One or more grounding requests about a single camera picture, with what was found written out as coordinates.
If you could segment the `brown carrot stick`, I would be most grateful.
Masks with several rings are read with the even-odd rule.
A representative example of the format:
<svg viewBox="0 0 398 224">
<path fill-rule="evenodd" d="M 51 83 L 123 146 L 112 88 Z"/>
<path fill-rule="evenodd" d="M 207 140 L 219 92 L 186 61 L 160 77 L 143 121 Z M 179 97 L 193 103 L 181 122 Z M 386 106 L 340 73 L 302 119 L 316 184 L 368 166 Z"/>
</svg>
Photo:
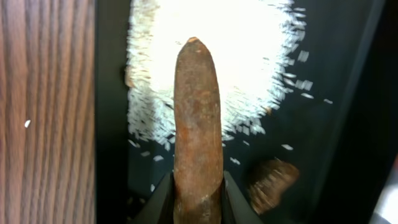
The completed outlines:
<svg viewBox="0 0 398 224">
<path fill-rule="evenodd" d="M 220 92 L 211 53 L 196 37 L 177 57 L 174 118 L 174 223 L 220 223 Z"/>
</svg>

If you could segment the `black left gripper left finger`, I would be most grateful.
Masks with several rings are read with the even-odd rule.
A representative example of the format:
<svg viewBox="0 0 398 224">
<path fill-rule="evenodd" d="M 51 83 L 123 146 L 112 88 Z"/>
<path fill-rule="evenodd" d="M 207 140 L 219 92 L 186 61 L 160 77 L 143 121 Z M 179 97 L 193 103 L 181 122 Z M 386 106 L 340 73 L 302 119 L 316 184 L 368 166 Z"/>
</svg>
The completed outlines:
<svg viewBox="0 0 398 224">
<path fill-rule="evenodd" d="M 172 173 L 167 173 L 132 224 L 173 224 L 173 209 L 174 178 Z"/>
</svg>

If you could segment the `dark brown food lump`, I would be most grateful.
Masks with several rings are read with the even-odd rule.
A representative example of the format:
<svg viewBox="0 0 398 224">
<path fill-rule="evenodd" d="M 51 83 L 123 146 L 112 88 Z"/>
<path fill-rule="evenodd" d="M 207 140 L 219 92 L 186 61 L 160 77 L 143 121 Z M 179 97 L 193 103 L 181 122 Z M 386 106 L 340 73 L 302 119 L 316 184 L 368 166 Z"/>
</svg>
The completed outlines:
<svg viewBox="0 0 398 224">
<path fill-rule="evenodd" d="M 262 215 L 280 204 L 284 192 L 299 178 L 299 170 L 280 159 L 258 163 L 251 171 L 248 195 L 253 210 Z"/>
</svg>

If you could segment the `white rice pile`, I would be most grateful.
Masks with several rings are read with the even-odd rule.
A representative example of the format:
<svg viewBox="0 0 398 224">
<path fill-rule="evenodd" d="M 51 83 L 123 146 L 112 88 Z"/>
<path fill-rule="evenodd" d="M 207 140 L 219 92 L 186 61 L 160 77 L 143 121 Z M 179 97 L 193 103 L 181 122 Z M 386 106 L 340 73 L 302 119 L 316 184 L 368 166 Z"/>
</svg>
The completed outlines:
<svg viewBox="0 0 398 224">
<path fill-rule="evenodd" d="M 127 33 L 128 130 L 132 144 L 175 142 L 177 55 L 199 38 L 215 63 L 223 141 L 264 133 L 261 118 L 288 93 L 309 91 L 287 68 L 308 59 L 293 53 L 305 38 L 306 10 L 293 0 L 132 0 Z"/>
</svg>

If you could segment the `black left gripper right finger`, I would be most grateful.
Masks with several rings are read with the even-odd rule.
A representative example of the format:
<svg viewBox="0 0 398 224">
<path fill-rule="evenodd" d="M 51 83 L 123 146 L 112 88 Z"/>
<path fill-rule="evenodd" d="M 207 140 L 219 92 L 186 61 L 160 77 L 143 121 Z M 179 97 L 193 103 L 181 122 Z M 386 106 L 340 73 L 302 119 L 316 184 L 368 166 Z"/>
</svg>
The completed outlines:
<svg viewBox="0 0 398 224">
<path fill-rule="evenodd" d="M 223 172 L 221 207 L 222 224 L 263 224 L 228 171 Z"/>
</svg>

